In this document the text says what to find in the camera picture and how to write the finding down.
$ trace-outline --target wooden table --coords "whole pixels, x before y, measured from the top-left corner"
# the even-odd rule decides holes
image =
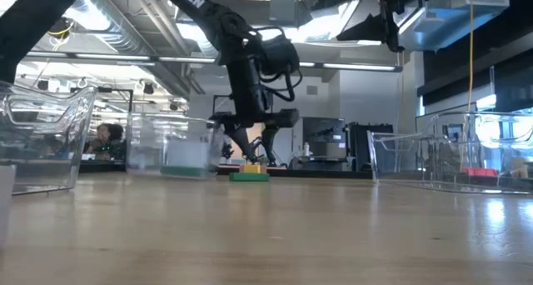
[[[226,180],[15,197],[0,284],[533,284],[530,197]]]

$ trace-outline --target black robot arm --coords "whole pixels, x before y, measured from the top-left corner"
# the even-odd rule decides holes
[[[264,28],[254,28],[228,7],[209,0],[170,0],[186,13],[206,34],[207,40],[218,50],[218,65],[226,65],[232,88],[231,99],[235,104],[235,114],[215,113],[211,119],[222,124],[225,133],[243,151],[246,159],[257,160],[250,149],[246,128],[254,123],[264,123],[270,144],[265,146],[270,154],[273,138],[279,128],[292,128],[299,119],[296,109],[282,109],[268,113],[271,107],[267,94],[273,94],[285,101],[295,99],[291,74],[298,71],[300,59],[292,43],[280,35],[263,41],[259,33]],[[285,89],[274,89],[262,84],[284,77]]]

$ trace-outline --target plastic container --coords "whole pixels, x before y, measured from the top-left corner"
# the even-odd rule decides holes
[[[223,133],[211,121],[173,114],[130,116],[127,171],[209,178],[222,155]]]
[[[16,168],[13,194],[74,188],[95,87],[59,97],[0,82],[0,165]]]
[[[411,135],[368,133],[373,177],[458,193],[533,193],[533,116],[449,112]]]
[[[0,166],[0,250],[6,247],[15,167]]]

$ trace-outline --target green block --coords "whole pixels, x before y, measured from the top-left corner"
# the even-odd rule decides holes
[[[233,182],[268,182],[268,173],[231,172],[230,181]]]
[[[199,167],[178,167],[178,166],[164,166],[159,170],[164,176],[183,176],[201,178],[206,174],[204,168]]]

